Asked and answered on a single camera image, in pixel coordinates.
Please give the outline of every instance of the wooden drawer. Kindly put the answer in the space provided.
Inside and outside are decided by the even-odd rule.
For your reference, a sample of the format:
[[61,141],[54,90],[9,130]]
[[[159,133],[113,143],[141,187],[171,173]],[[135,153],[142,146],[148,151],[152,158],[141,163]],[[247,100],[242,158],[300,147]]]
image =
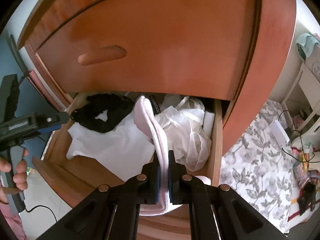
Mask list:
[[[83,106],[86,103],[86,96],[87,94],[84,93],[78,94],[67,111],[71,113],[74,109]],[[215,120],[209,159],[201,170],[189,173],[207,176],[212,180],[213,186],[218,186],[222,157],[220,100],[214,100],[214,111]],[[101,184],[113,187],[124,183],[95,159],[83,156],[76,156],[72,160],[66,158],[72,141],[68,129],[73,123],[70,120],[54,133],[43,161],[37,158],[32,160],[44,180],[71,207],[75,207]],[[181,239],[190,239],[188,206],[183,205],[163,216],[140,217],[138,233],[138,239],[175,239],[176,234],[179,234]]]
[[[148,91],[233,100],[251,44],[255,4],[104,0],[68,21],[37,53],[64,92]],[[119,47],[123,55],[114,50]]]

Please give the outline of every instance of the floral bedspread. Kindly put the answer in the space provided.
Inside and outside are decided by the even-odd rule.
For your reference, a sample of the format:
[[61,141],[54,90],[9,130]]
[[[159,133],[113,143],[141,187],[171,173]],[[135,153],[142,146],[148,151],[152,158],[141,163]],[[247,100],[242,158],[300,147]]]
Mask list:
[[[281,105],[267,100],[245,133],[221,160],[220,184],[230,185],[282,233],[290,213],[294,159],[284,153],[269,129]],[[284,115],[280,123],[287,124]],[[286,152],[291,153],[290,146]]]

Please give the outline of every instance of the blue wall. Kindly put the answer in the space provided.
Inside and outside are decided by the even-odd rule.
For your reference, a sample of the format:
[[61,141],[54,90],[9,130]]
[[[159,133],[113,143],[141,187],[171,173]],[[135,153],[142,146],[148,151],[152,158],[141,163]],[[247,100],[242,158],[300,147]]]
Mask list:
[[[9,46],[6,42],[5,37],[0,36],[0,82],[5,75],[18,74],[18,80],[22,77],[23,73],[16,63],[14,57],[11,54]],[[38,114],[54,114],[57,111],[52,108],[47,101],[38,93],[28,79],[25,79],[20,85],[20,96],[18,102],[18,108],[15,116],[21,116],[36,112]],[[45,141],[48,140],[49,134],[41,135]],[[32,156],[41,158],[46,143],[40,138],[32,138],[26,140],[24,147],[29,150],[29,156],[25,159],[28,162],[28,166],[34,168],[31,163]]]

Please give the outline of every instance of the human hand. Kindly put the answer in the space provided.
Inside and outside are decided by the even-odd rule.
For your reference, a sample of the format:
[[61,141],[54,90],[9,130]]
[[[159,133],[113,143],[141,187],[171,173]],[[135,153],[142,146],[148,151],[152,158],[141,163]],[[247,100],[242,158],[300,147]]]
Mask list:
[[[24,149],[23,156],[26,157],[29,154],[27,149]],[[27,162],[22,160],[17,165],[17,174],[13,176],[13,181],[16,183],[17,188],[25,190],[28,188],[27,184]],[[9,172],[11,165],[4,159],[0,158],[0,171]],[[5,196],[1,183],[0,183],[0,202],[7,204],[7,197]]]

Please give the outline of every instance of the wooden dresser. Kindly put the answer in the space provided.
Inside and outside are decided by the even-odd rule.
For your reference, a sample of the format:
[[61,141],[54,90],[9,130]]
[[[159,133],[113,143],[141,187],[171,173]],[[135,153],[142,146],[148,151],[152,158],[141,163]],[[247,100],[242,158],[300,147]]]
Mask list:
[[[217,185],[221,156],[255,118],[279,77],[295,16],[296,0],[39,0],[18,47],[26,48],[69,111],[83,104],[87,92],[215,98],[212,156],[198,174]],[[74,101],[73,92],[81,92]],[[99,184],[121,181],[95,160],[66,159],[70,125],[54,135],[44,161],[34,165],[74,206]],[[155,230],[190,238],[183,208],[141,221],[141,239],[159,238]]]

